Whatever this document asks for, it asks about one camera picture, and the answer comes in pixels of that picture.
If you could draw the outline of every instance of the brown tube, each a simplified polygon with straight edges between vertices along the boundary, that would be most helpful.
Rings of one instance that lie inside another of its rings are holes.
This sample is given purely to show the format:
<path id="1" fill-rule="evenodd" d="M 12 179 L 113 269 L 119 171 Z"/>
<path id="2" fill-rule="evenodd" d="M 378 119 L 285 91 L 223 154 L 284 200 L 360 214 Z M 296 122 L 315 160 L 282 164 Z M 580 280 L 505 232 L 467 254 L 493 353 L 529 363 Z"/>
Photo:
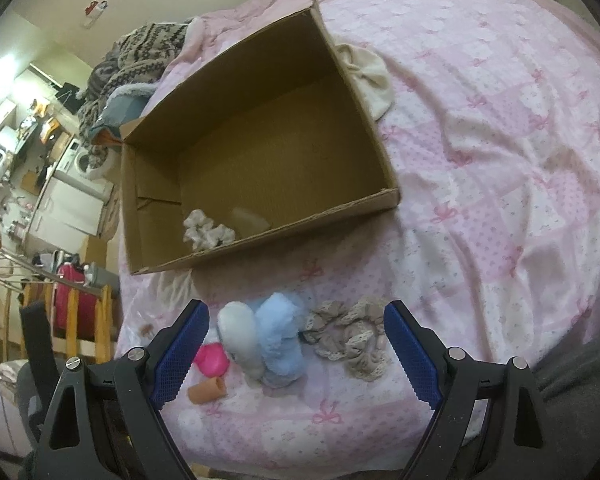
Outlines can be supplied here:
<path id="1" fill-rule="evenodd" d="M 194 404 L 205 404 L 226 396 L 226 387 L 222 377 L 212 377 L 187 390 L 189 400 Z"/>

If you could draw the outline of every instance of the beige scrunchie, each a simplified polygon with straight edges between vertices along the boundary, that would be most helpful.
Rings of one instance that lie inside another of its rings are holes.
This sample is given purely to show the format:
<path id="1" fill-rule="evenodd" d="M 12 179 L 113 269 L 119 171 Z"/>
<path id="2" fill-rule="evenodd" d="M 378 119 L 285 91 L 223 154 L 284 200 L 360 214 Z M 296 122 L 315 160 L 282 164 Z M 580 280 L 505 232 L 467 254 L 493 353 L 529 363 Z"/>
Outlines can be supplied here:
<path id="1" fill-rule="evenodd" d="M 315 353 L 320 357 L 344 360 L 354 377 L 375 381 L 388 365 L 382 322 L 387 303 L 369 296 L 350 308 L 341 301 L 325 301 L 312 309 L 301 334 L 309 344 L 316 345 Z"/>

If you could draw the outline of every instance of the blue plush object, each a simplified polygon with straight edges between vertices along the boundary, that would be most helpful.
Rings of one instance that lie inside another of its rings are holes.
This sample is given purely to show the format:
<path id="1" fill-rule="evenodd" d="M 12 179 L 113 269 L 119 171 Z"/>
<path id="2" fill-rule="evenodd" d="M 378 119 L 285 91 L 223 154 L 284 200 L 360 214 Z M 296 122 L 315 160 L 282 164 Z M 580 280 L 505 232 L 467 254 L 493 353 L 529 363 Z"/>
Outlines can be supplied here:
<path id="1" fill-rule="evenodd" d="M 265 365 L 262 382 L 281 388 L 304 374 L 298 332 L 302 313 L 284 294 L 276 292 L 255 313 L 258 342 Z"/>

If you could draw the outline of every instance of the pink patchwork bedspread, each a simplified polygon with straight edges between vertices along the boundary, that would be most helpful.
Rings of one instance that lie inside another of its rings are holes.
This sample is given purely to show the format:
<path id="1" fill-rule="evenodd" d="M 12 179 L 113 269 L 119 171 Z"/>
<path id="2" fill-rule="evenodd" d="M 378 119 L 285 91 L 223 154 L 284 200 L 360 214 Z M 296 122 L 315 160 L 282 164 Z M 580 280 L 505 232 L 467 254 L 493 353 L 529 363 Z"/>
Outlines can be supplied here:
<path id="1" fill-rule="evenodd" d="M 308 0 L 250 0 L 195 20 L 148 110 L 250 32 Z M 474 358 L 535 363 L 567 336 L 600 332 L 600 37 L 549 0 L 321 0 L 333 34 L 382 55 L 396 101 L 379 135 L 402 188 L 398 209 L 222 258 L 191 272 L 129 276 L 117 355 L 147 343 L 190 298 L 292 292 L 304 306 L 401 298 Z M 401 468 L 430 417 L 395 354 L 373 383 L 310 349 L 307 377 L 162 410 L 188 461 L 319 479 Z"/>

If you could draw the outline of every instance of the blue gripper pad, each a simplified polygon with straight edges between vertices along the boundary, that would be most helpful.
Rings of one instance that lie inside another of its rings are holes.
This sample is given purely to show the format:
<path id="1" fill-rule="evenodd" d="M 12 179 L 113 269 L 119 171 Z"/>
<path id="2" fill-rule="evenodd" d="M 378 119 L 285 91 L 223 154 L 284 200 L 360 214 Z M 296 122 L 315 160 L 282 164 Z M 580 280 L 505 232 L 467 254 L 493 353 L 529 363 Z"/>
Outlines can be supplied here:
<path id="1" fill-rule="evenodd" d="M 436 366 L 393 303 L 384 308 L 384 330 L 416 396 L 428 402 L 432 410 L 437 409 L 442 394 Z"/>
<path id="2" fill-rule="evenodd" d="M 172 326 L 160 330 L 154 338 L 155 341 L 164 331 L 171 339 L 169 342 L 164 338 L 166 347 L 163 348 L 160 348 L 161 342 L 156 341 L 156 346 L 163 352 L 155 366 L 154 389 L 149 396 L 156 411 L 161 410 L 165 402 L 175 399 L 178 395 L 193 358 L 209 330 L 209 310 L 206 304 L 202 301 L 196 301 L 196 305 L 192 303 L 194 302 L 187 305 Z"/>

